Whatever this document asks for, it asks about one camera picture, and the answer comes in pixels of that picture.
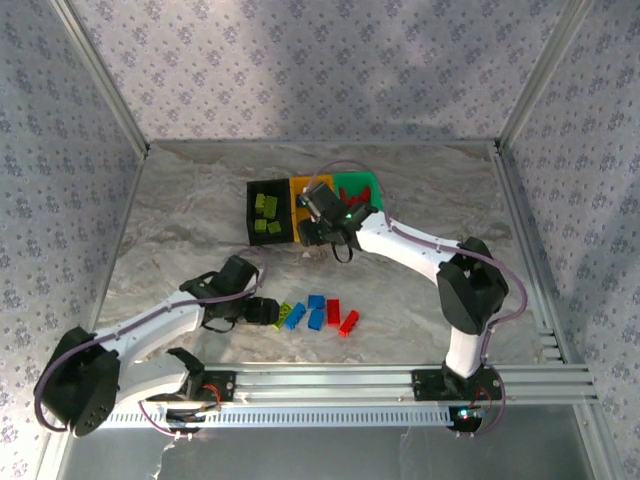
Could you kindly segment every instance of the red block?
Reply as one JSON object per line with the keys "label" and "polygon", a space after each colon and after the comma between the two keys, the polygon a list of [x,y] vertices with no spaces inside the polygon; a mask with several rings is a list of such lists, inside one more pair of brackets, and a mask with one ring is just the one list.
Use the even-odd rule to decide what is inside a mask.
{"label": "red block", "polygon": [[337,298],[327,300],[327,325],[340,327],[340,300]]}
{"label": "red block", "polygon": [[360,314],[355,310],[351,310],[351,312],[349,312],[349,315],[347,315],[347,319],[340,327],[340,335],[343,337],[348,337],[351,333],[351,330],[353,330],[353,327],[355,327],[356,323],[358,323],[359,319]]}

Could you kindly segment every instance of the floral pattern wall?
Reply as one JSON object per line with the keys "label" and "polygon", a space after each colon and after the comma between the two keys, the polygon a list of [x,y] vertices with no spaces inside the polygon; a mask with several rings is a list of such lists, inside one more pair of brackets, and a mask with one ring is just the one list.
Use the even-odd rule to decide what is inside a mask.
{"label": "floral pattern wall", "polygon": [[32,390],[91,314],[137,158],[49,3],[0,18],[0,477],[31,478]]}
{"label": "floral pattern wall", "polygon": [[640,6],[597,2],[513,147],[565,334],[640,478]]}
{"label": "floral pattern wall", "polygon": [[495,138],[565,0],[74,0],[148,141]]}

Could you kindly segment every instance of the blue brick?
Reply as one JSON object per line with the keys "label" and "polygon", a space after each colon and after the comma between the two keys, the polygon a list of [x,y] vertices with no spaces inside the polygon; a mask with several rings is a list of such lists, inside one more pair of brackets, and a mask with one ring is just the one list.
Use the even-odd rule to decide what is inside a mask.
{"label": "blue brick", "polygon": [[322,329],[322,325],[324,325],[324,310],[311,310],[309,328],[319,332]]}
{"label": "blue brick", "polygon": [[293,310],[291,310],[289,316],[287,316],[287,319],[284,321],[284,326],[289,330],[294,330],[298,326],[298,323],[300,323],[300,320],[302,320],[302,317],[304,317],[305,313],[307,313],[307,309],[304,308],[304,305],[297,303],[296,306],[293,307]]}
{"label": "blue brick", "polygon": [[309,295],[309,308],[311,310],[322,310],[324,308],[324,297],[322,295]]}

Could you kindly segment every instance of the toy block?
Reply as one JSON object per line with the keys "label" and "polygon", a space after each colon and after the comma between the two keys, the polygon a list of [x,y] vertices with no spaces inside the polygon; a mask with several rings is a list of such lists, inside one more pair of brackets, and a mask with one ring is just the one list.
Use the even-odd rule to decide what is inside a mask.
{"label": "toy block", "polygon": [[309,316],[309,328],[319,332],[324,324],[324,310],[312,310]]}
{"label": "toy block", "polygon": [[347,315],[347,319],[340,327],[340,335],[343,337],[348,337],[351,333],[351,330],[353,330],[353,327],[355,327],[356,323],[358,323],[359,319],[360,314],[355,310],[351,310],[351,312],[349,312],[349,315]]}
{"label": "toy block", "polygon": [[308,306],[312,310],[322,310],[324,308],[324,296],[309,295]]}
{"label": "toy block", "polygon": [[259,193],[256,195],[256,213],[262,215],[264,212],[264,201],[265,196],[264,193]]}
{"label": "toy block", "polygon": [[282,302],[280,305],[280,314],[278,315],[278,321],[273,324],[276,330],[280,330],[282,325],[284,325],[284,321],[287,319],[289,314],[293,310],[293,307],[286,302]]}
{"label": "toy block", "polygon": [[340,300],[337,298],[327,300],[327,325],[340,328]]}
{"label": "toy block", "polygon": [[280,222],[271,222],[267,225],[267,230],[269,230],[269,233],[280,233],[282,231]]}
{"label": "toy block", "polygon": [[267,221],[263,219],[256,220],[253,229],[256,233],[265,233],[267,231]]}
{"label": "toy block", "polygon": [[276,209],[278,207],[278,197],[270,197],[267,195],[264,199],[264,218],[273,220],[276,218]]}
{"label": "toy block", "polygon": [[302,305],[301,303],[296,303],[296,306],[293,307],[291,313],[287,315],[287,318],[284,321],[284,326],[289,330],[295,330],[295,328],[298,326],[298,323],[300,323],[300,320],[302,320],[302,317],[304,317],[305,313],[307,313],[307,309],[304,308],[304,305]]}

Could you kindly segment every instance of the yellow-green block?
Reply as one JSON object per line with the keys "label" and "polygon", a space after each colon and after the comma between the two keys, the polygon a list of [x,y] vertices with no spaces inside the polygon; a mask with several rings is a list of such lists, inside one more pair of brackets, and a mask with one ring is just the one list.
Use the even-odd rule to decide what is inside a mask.
{"label": "yellow-green block", "polygon": [[273,324],[276,330],[280,330],[280,328],[282,328],[282,325],[284,325],[284,321],[291,313],[291,310],[293,310],[293,307],[291,305],[282,302],[282,305],[280,305],[280,315],[278,315],[278,321]]}
{"label": "yellow-green block", "polygon": [[282,231],[280,228],[280,222],[271,222],[267,224],[267,230],[269,230],[269,233],[280,233]]}
{"label": "yellow-green block", "polygon": [[256,231],[256,233],[266,233],[267,228],[267,221],[264,219],[256,220],[255,224],[253,225],[253,229]]}
{"label": "yellow-green block", "polygon": [[264,193],[259,193],[258,195],[256,195],[256,213],[260,215],[262,215],[262,212],[264,212],[264,201]]}
{"label": "yellow-green block", "polygon": [[264,199],[264,218],[273,220],[276,218],[276,209],[278,207],[278,197],[267,195]]}

